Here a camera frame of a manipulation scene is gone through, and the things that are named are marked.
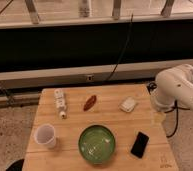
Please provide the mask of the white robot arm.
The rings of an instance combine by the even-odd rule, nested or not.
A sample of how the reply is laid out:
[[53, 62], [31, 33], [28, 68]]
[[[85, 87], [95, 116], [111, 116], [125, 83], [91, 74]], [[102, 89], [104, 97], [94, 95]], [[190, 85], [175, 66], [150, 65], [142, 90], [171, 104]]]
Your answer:
[[178, 65], [159, 72], [155, 77], [157, 87], [150, 94], [151, 104], [157, 111], [169, 110], [180, 101], [193, 111], [193, 66]]

